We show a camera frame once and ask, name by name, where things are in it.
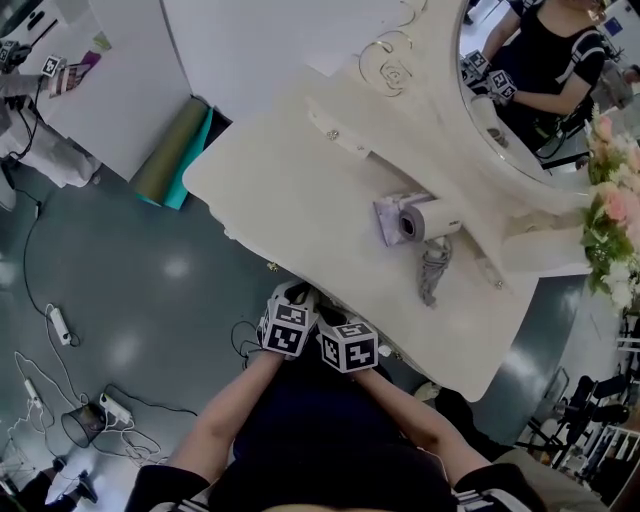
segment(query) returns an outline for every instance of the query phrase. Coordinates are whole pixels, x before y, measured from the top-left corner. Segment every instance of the gray floor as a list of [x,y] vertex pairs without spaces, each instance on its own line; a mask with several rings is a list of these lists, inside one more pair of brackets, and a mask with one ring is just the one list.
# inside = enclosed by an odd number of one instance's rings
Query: gray floor
[[[98,185],[54,191],[37,173],[17,174],[19,186],[47,201],[27,259],[35,300],[41,308],[48,302],[60,306],[82,340],[80,348],[61,349],[77,392],[96,396],[115,382],[132,394],[197,411],[241,370],[230,346],[232,325],[255,322],[274,286],[289,276],[270,272],[264,260],[228,240],[201,201],[190,198],[180,212],[159,209],[138,200],[110,171],[103,169],[100,176]],[[35,359],[71,396],[22,280],[32,214],[24,197],[14,212],[0,211],[0,442],[26,413],[14,350]],[[476,423],[496,440],[517,437],[535,409],[566,343],[578,287],[580,278],[543,281],[510,357],[487,396],[474,404]],[[401,362],[385,366],[406,390],[424,380]],[[69,409],[33,368],[24,369],[56,416]],[[121,401],[134,413],[136,426],[161,444],[162,455],[171,453],[192,424],[188,415]],[[23,424],[15,437],[36,467],[47,467],[51,456],[42,436]],[[121,449],[111,437],[101,436],[98,445]],[[59,424],[50,429],[49,440],[56,453],[72,448]],[[83,507],[122,510],[137,468],[93,449],[71,455],[65,474],[91,470],[101,496],[98,507]],[[28,473],[19,476],[24,482]],[[60,480],[50,496],[68,484]]]

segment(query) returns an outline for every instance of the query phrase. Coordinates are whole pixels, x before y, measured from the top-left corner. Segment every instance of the artificial flower bouquet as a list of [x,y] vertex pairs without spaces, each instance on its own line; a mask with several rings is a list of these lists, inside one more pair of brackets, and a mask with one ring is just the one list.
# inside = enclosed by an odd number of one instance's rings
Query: artificial flower bouquet
[[640,294],[640,147],[628,134],[614,136],[597,106],[588,132],[593,200],[582,245],[592,269],[589,285],[623,309]]

